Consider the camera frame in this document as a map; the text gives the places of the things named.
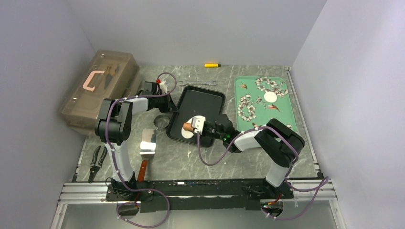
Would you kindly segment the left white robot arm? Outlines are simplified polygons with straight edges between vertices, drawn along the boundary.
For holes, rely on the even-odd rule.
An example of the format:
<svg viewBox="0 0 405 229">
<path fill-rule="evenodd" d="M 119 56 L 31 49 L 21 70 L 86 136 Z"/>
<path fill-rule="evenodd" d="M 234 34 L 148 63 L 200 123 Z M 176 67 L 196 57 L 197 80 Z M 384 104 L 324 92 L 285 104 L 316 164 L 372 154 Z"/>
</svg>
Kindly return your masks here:
<svg viewBox="0 0 405 229">
<path fill-rule="evenodd" d="M 136 95 L 102 101 L 95 134 L 107 148 L 113 169 L 111 186 L 124 200 L 132 200 L 137 194 L 135 171 L 129 161 L 127 140 L 131 133 L 132 116 L 158 109 L 161 113 L 178 111 L 171 93 L 160 81 L 146 82 Z"/>
</svg>

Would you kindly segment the metal ring cutter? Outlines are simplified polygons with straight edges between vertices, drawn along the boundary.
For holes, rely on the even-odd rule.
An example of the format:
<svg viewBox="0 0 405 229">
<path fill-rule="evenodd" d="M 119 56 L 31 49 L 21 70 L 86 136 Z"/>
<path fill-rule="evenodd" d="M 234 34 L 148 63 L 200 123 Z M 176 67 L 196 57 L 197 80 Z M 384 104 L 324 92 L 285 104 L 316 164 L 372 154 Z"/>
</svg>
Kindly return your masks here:
<svg viewBox="0 0 405 229">
<path fill-rule="evenodd" d="M 170 124 L 171 118 L 165 114 L 156 116 L 153 120 L 154 126 L 159 130 L 166 130 Z"/>
</svg>

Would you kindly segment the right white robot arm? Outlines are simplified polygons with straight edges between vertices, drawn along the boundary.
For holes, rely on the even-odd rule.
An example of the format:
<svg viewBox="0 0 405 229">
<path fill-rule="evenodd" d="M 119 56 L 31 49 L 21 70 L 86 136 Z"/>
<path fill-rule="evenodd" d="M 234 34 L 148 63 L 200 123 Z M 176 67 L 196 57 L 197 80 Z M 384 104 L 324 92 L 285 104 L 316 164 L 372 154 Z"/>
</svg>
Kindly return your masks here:
<svg viewBox="0 0 405 229">
<path fill-rule="evenodd" d="M 270 157 L 263 192 L 269 198 L 281 193 L 282 184 L 298 160 L 305 141 L 286 125 L 273 118 L 267 124 L 253 129 L 238 131 L 225 114 L 219 115 L 213 123 L 204 121 L 202 130 L 194 130 L 197 146 L 200 138 L 207 137 L 223 142 L 226 152 L 242 153 L 261 148 Z"/>
</svg>

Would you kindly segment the wooden double-ended dough roller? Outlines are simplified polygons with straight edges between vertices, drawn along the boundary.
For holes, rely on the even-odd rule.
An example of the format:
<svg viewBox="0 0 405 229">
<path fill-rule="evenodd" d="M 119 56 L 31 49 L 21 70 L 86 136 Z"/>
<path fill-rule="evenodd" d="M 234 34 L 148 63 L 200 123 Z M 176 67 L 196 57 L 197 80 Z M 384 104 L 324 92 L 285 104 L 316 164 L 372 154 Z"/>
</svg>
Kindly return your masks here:
<svg viewBox="0 0 405 229">
<path fill-rule="evenodd" d="M 193 132 L 193 130 L 194 130 L 194 127 L 192 126 L 191 123 L 184 123 L 183 126 L 182 126 L 182 128 L 183 128 L 185 131 L 189 131 L 189 132 Z"/>
</svg>

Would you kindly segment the white dough ball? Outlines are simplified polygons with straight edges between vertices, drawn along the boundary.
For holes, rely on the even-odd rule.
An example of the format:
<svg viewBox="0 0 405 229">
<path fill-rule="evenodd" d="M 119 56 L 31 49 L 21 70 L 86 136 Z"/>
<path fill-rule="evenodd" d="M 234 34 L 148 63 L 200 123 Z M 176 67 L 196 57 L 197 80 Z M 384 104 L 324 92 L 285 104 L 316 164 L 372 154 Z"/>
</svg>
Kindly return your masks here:
<svg viewBox="0 0 405 229">
<path fill-rule="evenodd" d="M 186 123 L 192 123 L 192 118 L 189 119 Z M 189 132 L 189 131 L 185 131 L 183 128 L 181 128 L 181 135 L 185 139 L 190 139 L 190 138 L 192 138 L 194 136 L 194 131 Z"/>
</svg>

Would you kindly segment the black baking tray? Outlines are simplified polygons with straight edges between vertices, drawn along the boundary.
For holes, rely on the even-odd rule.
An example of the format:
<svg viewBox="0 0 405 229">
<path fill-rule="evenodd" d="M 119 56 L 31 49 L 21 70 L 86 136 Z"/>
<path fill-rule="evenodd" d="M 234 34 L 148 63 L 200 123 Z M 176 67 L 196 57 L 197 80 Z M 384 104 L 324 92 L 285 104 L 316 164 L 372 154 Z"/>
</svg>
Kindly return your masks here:
<svg viewBox="0 0 405 229">
<path fill-rule="evenodd" d="M 222 92 L 192 85 L 186 86 L 177 104 L 179 111 L 173 114 L 169 123 L 167 136 L 173 140 L 196 145 L 196 136 L 186 139 L 181 135 L 183 123 L 196 115 L 202 115 L 208 122 L 213 123 L 222 113 L 225 99 L 225 94 Z"/>
</svg>

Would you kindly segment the metal spatula orange handle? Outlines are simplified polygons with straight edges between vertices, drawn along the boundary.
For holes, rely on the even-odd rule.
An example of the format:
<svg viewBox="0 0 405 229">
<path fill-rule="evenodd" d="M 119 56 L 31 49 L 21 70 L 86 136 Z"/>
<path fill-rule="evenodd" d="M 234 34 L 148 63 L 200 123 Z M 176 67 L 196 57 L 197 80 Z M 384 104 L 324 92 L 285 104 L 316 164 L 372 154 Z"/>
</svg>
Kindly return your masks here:
<svg viewBox="0 0 405 229">
<path fill-rule="evenodd" d="M 156 154 L 156 137 L 157 129 L 144 129 L 142 131 L 142 139 L 140 142 L 140 153 L 142 162 L 139 169 L 137 181 L 143 182 L 145 179 L 147 166 L 149 161 Z"/>
</svg>

